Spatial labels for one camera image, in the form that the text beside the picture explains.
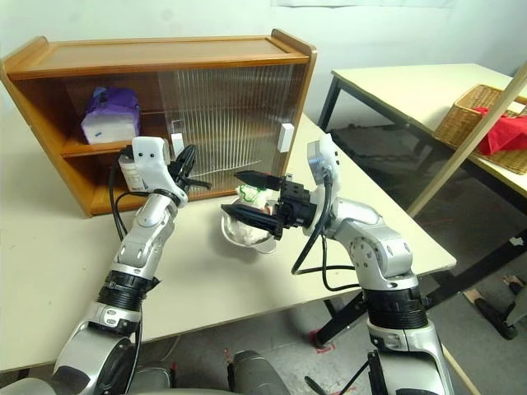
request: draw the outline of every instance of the metal table frame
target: metal table frame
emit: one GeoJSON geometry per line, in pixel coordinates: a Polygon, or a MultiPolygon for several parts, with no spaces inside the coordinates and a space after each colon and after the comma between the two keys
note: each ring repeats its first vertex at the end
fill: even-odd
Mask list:
{"type": "MultiPolygon", "coordinates": [[[[406,128],[412,135],[431,146],[431,156],[425,159],[426,162],[433,163],[434,155],[451,155],[454,151],[446,144],[436,140],[411,117],[403,116],[403,114],[383,101],[367,95],[358,87],[350,86],[337,76],[333,76],[333,81],[331,82],[331,87],[329,88],[318,122],[318,126],[325,132],[334,106],[337,102],[338,94],[341,90],[360,100],[362,103],[383,115],[396,125],[406,128]]],[[[474,177],[507,200],[512,206],[516,207],[521,212],[527,212],[527,197],[524,197],[509,185],[504,184],[501,180],[497,179],[492,174],[489,174],[486,170],[482,169],[471,160],[466,160],[461,167],[470,176],[474,177]]],[[[504,243],[458,276],[454,276],[449,271],[432,273],[431,276],[437,281],[439,287],[427,295],[428,308],[436,306],[444,300],[456,295],[458,292],[474,286],[474,284],[481,281],[486,276],[494,273],[514,258],[517,258],[522,253],[526,252],[527,229],[524,229],[519,234],[513,236],[515,238],[521,238],[523,241],[520,243],[512,243],[511,241],[504,243]]],[[[341,332],[344,328],[349,328],[365,311],[363,306],[361,306],[360,298],[358,299],[357,297],[341,309],[339,308],[340,306],[335,307],[331,302],[328,302],[327,304],[331,305],[329,311],[332,315],[332,319],[315,335],[315,344],[318,346],[331,340],[331,338],[341,332]]]]}

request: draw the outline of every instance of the wooden cabinet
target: wooden cabinet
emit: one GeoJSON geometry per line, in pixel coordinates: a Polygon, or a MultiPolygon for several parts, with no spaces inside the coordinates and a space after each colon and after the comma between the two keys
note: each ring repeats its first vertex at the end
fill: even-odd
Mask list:
{"type": "MultiPolygon", "coordinates": [[[[194,174],[211,191],[233,193],[237,170],[283,174],[276,148],[280,125],[300,121],[315,48],[283,31],[270,36],[33,39],[2,61],[1,78],[40,145],[88,216],[110,212],[110,163],[129,142],[90,145],[80,123],[98,86],[127,87],[141,106],[143,136],[182,132],[196,144],[194,174]]],[[[126,190],[119,180],[116,196],[126,190]]],[[[121,210],[139,207],[126,197],[121,210]]]]}

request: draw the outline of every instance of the ribbed glass panel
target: ribbed glass panel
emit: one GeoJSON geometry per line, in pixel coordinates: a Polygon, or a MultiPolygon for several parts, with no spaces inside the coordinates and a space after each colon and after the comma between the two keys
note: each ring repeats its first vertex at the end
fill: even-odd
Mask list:
{"type": "Polygon", "coordinates": [[[297,66],[279,65],[178,70],[159,74],[168,132],[195,144],[191,174],[212,191],[233,189],[233,174],[258,170],[277,174],[286,154],[277,150],[282,123],[292,122],[301,86],[297,66]]]}

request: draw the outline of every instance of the white wall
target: white wall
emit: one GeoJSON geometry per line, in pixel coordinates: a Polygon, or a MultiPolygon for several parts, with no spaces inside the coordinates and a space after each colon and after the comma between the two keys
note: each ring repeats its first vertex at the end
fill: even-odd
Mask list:
{"type": "MultiPolygon", "coordinates": [[[[259,35],[280,27],[319,50],[305,105],[316,120],[333,68],[471,62],[510,74],[527,59],[526,0],[452,3],[452,8],[287,8],[271,7],[270,0],[0,0],[0,54],[36,35],[49,40],[259,35]]],[[[1,93],[6,99],[3,88],[1,93]]],[[[11,101],[4,101],[11,109],[11,101]]],[[[343,97],[332,124],[350,122],[377,123],[379,117],[343,97]]]]}

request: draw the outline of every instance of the tissue box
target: tissue box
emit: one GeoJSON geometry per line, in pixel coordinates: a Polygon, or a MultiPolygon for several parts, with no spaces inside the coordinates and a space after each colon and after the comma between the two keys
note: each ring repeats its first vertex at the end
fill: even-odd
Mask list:
{"type": "Polygon", "coordinates": [[[120,142],[139,136],[139,103],[131,89],[96,88],[81,122],[89,144],[120,142]]]}

